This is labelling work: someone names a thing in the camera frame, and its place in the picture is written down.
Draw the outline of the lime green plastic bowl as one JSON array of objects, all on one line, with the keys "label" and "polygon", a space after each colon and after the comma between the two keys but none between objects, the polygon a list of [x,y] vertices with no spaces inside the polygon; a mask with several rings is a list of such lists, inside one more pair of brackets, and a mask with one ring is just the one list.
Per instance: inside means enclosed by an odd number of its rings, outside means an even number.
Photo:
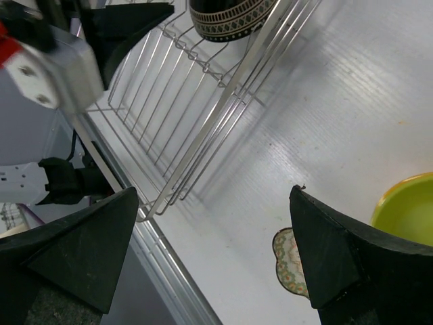
[{"label": "lime green plastic bowl", "polygon": [[376,204],[371,225],[432,246],[432,173],[414,175],[387,190]]}]

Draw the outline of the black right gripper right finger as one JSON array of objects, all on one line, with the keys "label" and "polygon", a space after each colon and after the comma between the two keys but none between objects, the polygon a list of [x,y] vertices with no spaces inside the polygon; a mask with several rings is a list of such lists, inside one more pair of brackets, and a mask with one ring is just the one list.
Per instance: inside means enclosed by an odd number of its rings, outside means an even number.
[{"label": "black right gripper right finger", "polygon": [[432,247],[327,206],[302,187],[290,216],[309,299],[322,324],[431,324]]}]

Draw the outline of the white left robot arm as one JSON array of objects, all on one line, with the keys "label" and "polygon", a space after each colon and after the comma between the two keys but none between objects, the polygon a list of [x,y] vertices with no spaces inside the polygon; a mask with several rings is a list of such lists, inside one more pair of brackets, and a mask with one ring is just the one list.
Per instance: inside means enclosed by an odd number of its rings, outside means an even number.
[{"label": "white left robot arm", "polygon": [[[174,10],[166,2],[2,1],[1,68],[24,98],[76,121],[130,50]],[[75,204],[111,190],[98,164],[76,168],[70,158],[50,157],[1,165],[2,202]]]}]

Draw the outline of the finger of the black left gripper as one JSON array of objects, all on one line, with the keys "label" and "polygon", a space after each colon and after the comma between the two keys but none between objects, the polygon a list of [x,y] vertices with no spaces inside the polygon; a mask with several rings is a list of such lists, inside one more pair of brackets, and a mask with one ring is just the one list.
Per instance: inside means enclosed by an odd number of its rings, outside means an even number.
[{"label": "finger of the black left gripper", "polygon": [[174,14],[169,3],[130,3],[92,9],[83,1],[83,31],[104,89],[126,55],[153,28]]}]

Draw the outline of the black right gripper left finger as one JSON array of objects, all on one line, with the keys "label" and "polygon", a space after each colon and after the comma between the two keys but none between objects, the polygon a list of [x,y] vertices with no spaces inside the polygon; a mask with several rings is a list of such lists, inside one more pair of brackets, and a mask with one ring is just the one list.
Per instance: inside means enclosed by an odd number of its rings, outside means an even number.
[{"label": "black right gripper left finger", "polygon": [[134,187],[1,239],[2,324],[99,324],[138,210]]}]

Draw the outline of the dark patterned ceramic bowl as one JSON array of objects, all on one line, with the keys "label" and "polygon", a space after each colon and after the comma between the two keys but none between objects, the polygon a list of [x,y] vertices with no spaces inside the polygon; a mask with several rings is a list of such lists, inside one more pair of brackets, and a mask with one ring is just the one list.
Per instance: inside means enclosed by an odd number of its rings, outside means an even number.
[{"label": "dark patterned ceramic bowl", "polygon": [[275,0],[189,0],[189,14],[196,32],[214,43],[236,41],[258,31]]}]

